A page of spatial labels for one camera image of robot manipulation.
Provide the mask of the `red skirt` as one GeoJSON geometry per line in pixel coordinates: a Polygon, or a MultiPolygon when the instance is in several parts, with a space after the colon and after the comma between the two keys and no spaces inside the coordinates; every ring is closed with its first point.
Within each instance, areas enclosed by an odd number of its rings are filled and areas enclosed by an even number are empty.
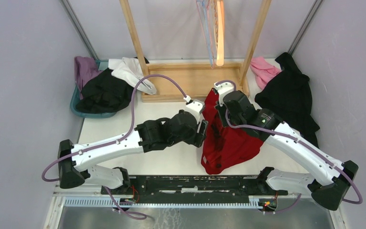
{"type": "Polygon", "coordinates": [[[223,127],[215,109],[217,102],[218,95],[210,90],[203,111],[208,127],[201,156],[201,165],[209,175],[220,174],[229,167],[254,158],[263,145],[260,139],[249,136],[242,129],[223,127]]]}

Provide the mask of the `wooden hanger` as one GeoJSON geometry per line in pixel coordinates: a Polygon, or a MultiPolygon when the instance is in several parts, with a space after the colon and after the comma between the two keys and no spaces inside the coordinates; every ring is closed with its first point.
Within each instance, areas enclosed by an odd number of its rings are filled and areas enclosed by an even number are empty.
{"type": "Polygon", "coordinates": [[[216,65],[221,67],[224,65],[224,1],[214,1],[214,12],[215,12],[215,35],[216,35],[216,65]]]}

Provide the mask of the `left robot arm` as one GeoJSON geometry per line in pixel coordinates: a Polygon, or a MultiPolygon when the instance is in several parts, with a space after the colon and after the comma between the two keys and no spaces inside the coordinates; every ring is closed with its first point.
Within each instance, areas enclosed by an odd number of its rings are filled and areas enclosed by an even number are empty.
{"type": "Polygon", "coordinates": [[[100,163],[133,154],[161,151],[177,143],[201,147],[208,121],[197,119],[189,112],[180,110],[172,118],[147,120],[137,125],[130,135],[122,134],[91,144],[73,144],[63,140],[59,145],[59,184],[62,189],[96,184],[114,189],[120,194],[131,188],[128,171],[122,167],[113,169],[100,163]]]}

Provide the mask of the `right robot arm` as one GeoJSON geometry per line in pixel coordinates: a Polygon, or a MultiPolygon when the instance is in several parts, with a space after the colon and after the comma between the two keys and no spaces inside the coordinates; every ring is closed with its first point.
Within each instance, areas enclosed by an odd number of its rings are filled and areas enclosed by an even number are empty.
{"type": "Polygon", "coordinates": [[[218,97],[215,108],[224,127],[242,129],[248,136],[281,150],[307,170],[295,173],[266,167],[256,182],[259,193],[268,195],[275,190],[307,195],[320,206],[336,211],[352,187],[358,197],[352,203],[362,203],[361,193],[353,182],[358,171],[356,163],[342,162],[324,153],[271,110],[255,109],[241,91],[230,89],[215,94],[218,97]]]}

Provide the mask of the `pink garment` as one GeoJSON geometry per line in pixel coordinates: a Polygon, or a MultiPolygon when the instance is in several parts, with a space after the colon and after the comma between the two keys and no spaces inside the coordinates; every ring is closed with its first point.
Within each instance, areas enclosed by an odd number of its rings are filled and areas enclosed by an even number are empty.
{"type": "Polygon", "coordinates": [[[257,86],[262,90],[282,71],[268,63],[265,58],[261,56],[252,58],[249,67],[255,74],[255,82],[257,86]]]}

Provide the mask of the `wooden clothes rack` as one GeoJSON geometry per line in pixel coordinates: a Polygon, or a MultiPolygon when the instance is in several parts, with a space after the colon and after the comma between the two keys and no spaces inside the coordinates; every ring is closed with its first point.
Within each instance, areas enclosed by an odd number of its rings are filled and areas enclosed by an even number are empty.
{"type": "Polygon", "coordinates": [[[231,80],[235,82],[239,90],[244,92],[246,95],[249,95],[249,87],[247,85],[246,75],[251,59],[256,50],[257,42],[268,14],[271,1],[264,0],[261,2],[244,61],[242,63],[224,62],[223,66],[218,67],[215,60],[215,66],[213,69],[207,64],[201,62],[167,62],[147,64],[144,59],[144,54],[135,27],[129,2],[127,0],[122,0],[120,5],[144,76],[148,76],[152,73],[166,75],[177,82],[183,91],[188,93],[194,99],[205,98],[208,95],[212,85],[220,80],[231,80]]]}

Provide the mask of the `black garment on right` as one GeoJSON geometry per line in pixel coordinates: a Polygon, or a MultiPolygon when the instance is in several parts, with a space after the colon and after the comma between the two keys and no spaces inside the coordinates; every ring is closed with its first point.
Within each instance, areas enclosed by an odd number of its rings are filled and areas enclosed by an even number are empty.
{"type": "Polygon", "coordinates": [[[318,147],[316,132],[320,126],[311,116],[313,99],[310,78],[299,70],[287,52],[280,54],[275,61],[282,71],[255,95],[255,102],[280,116],[304,139],[318,147]]]}

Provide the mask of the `white garment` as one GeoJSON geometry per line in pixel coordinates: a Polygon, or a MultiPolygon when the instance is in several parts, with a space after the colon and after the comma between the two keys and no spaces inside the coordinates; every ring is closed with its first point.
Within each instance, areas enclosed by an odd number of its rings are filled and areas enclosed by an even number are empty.
{"type": "MultiPolygon", "coordinates": [[[[139,60],[136,58],[109,59],[108,68],[112,71],[112,76],[126,81],[131,87],[135,87],[144,77],[139,60]]],[[[142,81],[137,90],[150,95],[157,94],[155,85],[148,79],[142,81]]]]}

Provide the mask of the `black garment in basket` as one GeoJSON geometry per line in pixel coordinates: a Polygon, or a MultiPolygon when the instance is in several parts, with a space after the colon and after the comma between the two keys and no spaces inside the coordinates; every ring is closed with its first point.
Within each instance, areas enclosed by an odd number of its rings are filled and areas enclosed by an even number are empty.
{"type": "Polygon", "coordinates": [[[90,114],[116,113],[130,104],[134,87],[112,76],[111,72],[107,67],[86,83],[81,91],[83,98],[76,105],[78,111],[90,114]]]}

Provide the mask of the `teal laundry basket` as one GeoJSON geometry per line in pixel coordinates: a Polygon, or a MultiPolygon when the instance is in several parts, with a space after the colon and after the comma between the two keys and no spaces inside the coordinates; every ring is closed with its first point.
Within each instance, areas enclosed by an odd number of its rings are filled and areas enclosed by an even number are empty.
{"type": "MultiPolygon", "coordinates": [[[[108,67],[108,60],[96,60],[95,62],[99,70],[105,70],[108,67]]],[[[104,118],[110,118],[116,114],[116,113],[101,113],[101,114],[83,113],[76,109],[76,105],[79,102],[80,102],[80,90],[78,86],[75,86],[70,101],[70,110],[74,115],[88,119],[104,119],[104,118]]]]}

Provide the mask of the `purple garment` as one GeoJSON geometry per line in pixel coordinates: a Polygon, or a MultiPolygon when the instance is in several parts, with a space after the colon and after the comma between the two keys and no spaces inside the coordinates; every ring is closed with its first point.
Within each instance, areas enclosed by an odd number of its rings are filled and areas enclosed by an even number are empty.
{"type": "Polygon", "coordinates": [[[96,61],[91,57],[74,57],[74,80],[79,90],[79,98],[82,99],[82,88],[88,81],[98,76],[102,71],[99,70],[96,61]]]}

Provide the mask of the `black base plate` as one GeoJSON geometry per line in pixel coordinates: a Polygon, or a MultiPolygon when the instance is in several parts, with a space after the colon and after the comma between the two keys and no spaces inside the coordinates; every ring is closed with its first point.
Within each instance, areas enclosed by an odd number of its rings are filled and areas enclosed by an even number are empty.
{"type": "Polygon", "coordinates": [[[250,196],[287,196],[273,190],[258,176],[130,176],[126,185],[110,190],[113,195],[133,195],[141,204],[248,203],[250,196]]]}

